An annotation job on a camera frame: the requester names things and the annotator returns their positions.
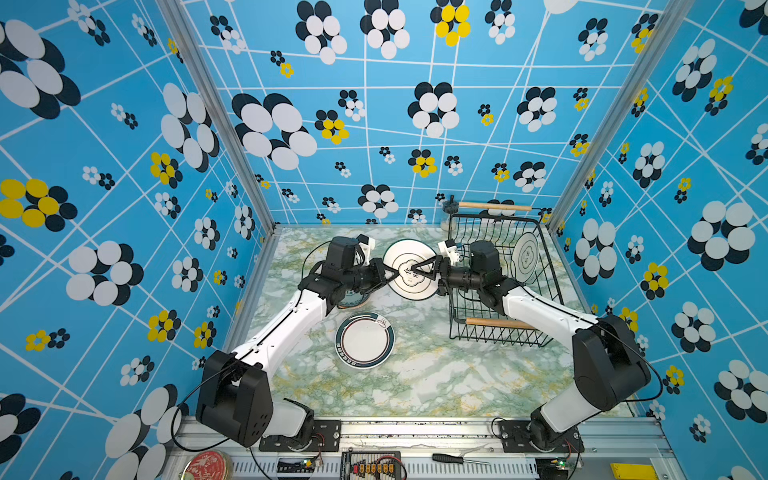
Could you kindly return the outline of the red round tin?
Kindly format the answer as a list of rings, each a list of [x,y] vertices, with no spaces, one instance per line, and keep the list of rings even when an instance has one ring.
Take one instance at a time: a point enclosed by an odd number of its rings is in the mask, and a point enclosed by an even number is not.
[[[201,452],[192,457],[179,474],[180,480],[231,480],[231,458],[218,450]]]

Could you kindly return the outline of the white plate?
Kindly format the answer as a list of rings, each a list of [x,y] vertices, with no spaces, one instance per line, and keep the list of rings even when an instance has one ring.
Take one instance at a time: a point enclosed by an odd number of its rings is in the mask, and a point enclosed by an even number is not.
[[[338,303],[337,308],[340,310],[357,308],[365,304],[369,298],[369,294],[348,291],[345,297]]]
[[[435,251],[414,239],[398,240],[383,257],[386,267],[397,271],[389,287],[399,296],[412,301],[427,300],[437,293],[438,282],[430,278]]]
[[[348,367],[369,370],[392,354],[395,332],[390,321],[376,313],[361,313],[345,319],[335,334],[335,350]]]

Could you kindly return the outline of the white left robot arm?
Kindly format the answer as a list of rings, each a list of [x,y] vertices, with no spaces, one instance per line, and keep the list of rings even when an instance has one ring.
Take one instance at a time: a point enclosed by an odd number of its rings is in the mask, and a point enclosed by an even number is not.
[[[314,411],[297,401],[275,400],[271,382],[291,350],[348,293],[371,294],[399,276],[372,255],[374,246],[365,235],[334,237],[325,259],[308,270],[287,305],[262,330],[229,353],[211,354],[202,374],[196,420],[243,447],[264,437],[300,447],[310,443]]]

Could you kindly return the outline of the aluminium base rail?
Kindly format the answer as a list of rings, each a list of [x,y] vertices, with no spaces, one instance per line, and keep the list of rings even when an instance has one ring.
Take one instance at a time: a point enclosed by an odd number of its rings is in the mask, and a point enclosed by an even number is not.
[[[652,465],[659,479],[685,476],[654,420],[597,417],[544,451],[527,427],[525,420],[351,417],[322,433],[328,451],[267,453],[264,468],[275,479],[339,479],[343,452],[399,451],[407,479],[613,479],[611,463]],[[437,463],[433,453],[488,464]]]

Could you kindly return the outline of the yellow box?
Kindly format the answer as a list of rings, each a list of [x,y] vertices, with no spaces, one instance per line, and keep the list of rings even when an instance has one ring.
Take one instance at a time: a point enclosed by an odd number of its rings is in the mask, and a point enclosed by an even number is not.
[[[611,472],[616,480],[658,480],[652,465],[611,463]]]

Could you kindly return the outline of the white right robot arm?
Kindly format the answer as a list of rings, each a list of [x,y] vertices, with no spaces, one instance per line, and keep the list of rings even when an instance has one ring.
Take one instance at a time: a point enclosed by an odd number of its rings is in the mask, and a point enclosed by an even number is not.
[[[504,274],[500,255],[488,241],[470,245],[467,268],[435,255],[402,270],[435,282],[440,291],[474,290],[489,309],[534,327],[572,354],[571,385],[530,416],[530,442],[542,451],[559,445],[582,422],[628,400],[652,379],[625,321],[580,313],[534,293],[518,277]]]

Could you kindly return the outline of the glass jar with black lid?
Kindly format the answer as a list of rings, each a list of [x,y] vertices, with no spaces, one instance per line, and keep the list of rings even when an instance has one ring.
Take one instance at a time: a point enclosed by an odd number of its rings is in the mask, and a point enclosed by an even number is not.
[[[448,233],[450,231],[453,216],[458,213],[459,209],[459,202],[455,199],[454,195],[450,195],[442,203],[440,227],[444,232]]]

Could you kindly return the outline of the black screwdriver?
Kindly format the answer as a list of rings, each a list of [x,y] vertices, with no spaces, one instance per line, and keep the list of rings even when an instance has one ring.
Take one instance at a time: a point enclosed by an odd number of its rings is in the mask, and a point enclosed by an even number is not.
[[[445,453],[433,453],[431,455],[431,459],[434,462],[443,463],[443,464],[458,464],[458,465],[466,465],[466,464],[487,465],[488,464],[487,461],[467,459],[463,456],[450,455]]]

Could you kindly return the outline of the black terminal board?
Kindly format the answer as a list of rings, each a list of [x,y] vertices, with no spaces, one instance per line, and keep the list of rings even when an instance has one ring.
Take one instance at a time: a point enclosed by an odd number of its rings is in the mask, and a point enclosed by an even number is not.
[[[340,480],[407,478],[407,470],[399,451],[346,451],[341,455]]]

